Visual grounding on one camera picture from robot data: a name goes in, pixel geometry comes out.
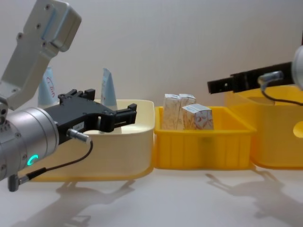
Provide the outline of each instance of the cable connector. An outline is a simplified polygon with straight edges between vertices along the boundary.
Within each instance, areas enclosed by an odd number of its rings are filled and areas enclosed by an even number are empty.
[[[18,174],[13,174],[8,177],[8,188],[10,192],[15,192],[19,189],[19,186],[30,181],[31,179],[46,172],[46,168],[35,170],[23,177],[18,177]]]
[[[259,76],[258,83],[261,86],[261,90],[265,91],[265,89],[267,88],[270,82],[283,80],[283,78],[284,78],[284,74],[282,71],[270,72],[270,73],[265,73],[262,76]]]
[[[91,142],[91,137],[90,136],[85,135],[82,132],[78,132],[77,130],[74,130],[74,129],[68,129],[67,132],[66,132],[66,135],[70,138],[80,140],[80,141],[82,141],[86,144],[90,144],[90,142]]]

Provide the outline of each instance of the plastic bin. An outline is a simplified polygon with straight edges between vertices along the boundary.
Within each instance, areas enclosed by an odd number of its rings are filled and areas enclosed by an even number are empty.
[[[295,86],[269,87],[266,93],[303,102],[303,92]],[[257,129],[251,144],[251,160],[256,165],[303,168],[303,106],[274,103],[260,89],[226,93],[225,105]]]
[[[255,129],[225,107],[210,107],[214,130],[162,130],[156,107],[155,167],[164,169],[246,169]]]
[[[111,133],[88,131],[94,142],[92,153],[76,164],[47,172],[35,181],[129,180],[153,170],[154,104],[146,100],[118,100],[119,109],[137,104],[136,123]],[[42,167],[52,167],[83,156],[89,147],[77,140],[61,144],[54,154],[21,171],[21,175]]]

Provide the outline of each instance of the screw hole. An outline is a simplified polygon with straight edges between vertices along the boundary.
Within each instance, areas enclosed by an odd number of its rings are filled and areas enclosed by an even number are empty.
[[[23,36],[22,33],[19,33],[17,37],[18,39],[22,39],[22,36]]]

